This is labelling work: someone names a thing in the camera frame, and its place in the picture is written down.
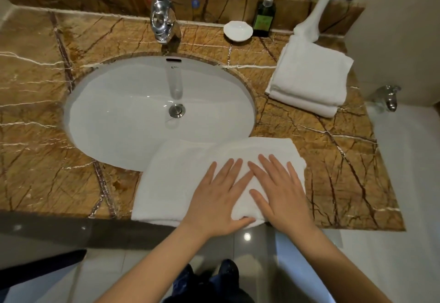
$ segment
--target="black shoe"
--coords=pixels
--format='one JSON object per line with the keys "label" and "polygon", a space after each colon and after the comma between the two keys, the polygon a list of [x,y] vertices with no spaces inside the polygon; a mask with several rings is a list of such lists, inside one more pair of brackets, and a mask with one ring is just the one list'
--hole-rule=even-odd
{"label": "black shoe", "polygon": [[194,271],[190,264],[186,265],[183,271],[173,282],[172,296],[180,295],[188,289],[190,284],[194,281]]}
{"label": "black shoe", "polygon": [[230,276],[231,280],[234,283],[238,284],[239,277],[240,277],[239,268],[237,267],[235,262],[233,262],[230,259],[225,259],[221,262],[220,269],[219,269],[219,275],[225,275],[225,274]]}

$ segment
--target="soap dish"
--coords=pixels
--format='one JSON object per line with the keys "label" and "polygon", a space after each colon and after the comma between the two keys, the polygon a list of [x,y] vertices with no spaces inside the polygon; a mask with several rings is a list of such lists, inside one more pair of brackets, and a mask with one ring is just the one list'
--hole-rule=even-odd
{"label": "soap dish", "polygon": [[223,33],[235,42],[243,42],[253,34],[253,29],[244,21],[229,21],[223,27]]}

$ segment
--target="vase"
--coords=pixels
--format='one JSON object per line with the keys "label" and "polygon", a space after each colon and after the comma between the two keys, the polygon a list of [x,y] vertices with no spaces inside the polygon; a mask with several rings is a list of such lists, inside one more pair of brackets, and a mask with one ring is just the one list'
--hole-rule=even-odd
{"label": "vase", "polygon": [[302,36],[307,41],[315,42],[319,38],[319,21],[330,0],[318,0],[311,14],[294,28],[294,34]]}

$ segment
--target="bottle label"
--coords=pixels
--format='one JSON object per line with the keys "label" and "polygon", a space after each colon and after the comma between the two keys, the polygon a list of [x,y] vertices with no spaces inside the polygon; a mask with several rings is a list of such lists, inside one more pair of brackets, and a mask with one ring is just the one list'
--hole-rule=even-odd
{"label": "bottle label", "polygon": [[253,28],[256,30],[264,30],[269,31],[271,27],[271,23],[274,17],[268,15],[257,15],[255,19],[255,23],[253,24]]}

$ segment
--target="brown marble countertop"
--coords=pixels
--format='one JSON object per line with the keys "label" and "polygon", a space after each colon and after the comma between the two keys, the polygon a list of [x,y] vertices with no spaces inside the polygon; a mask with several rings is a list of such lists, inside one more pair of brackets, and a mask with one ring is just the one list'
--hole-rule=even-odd
{"label": "brown marble countertop", "polygon": [[[222,28],[184,25],[178,53],[220,64],[257,109],[252,136],[289,137],[307,162],[306,193],[322,228],[404,230],[357,80],[332,119],[269,99],[264,90],[289,36],[230,44]],[[345,52],[341,39],[318,44]],[[0,210],[129,219],[140,172],[95,161],[63,131],[63,104],[81,78],[126,55],[161,52],[142,18],[16,9],[0,30]]]}

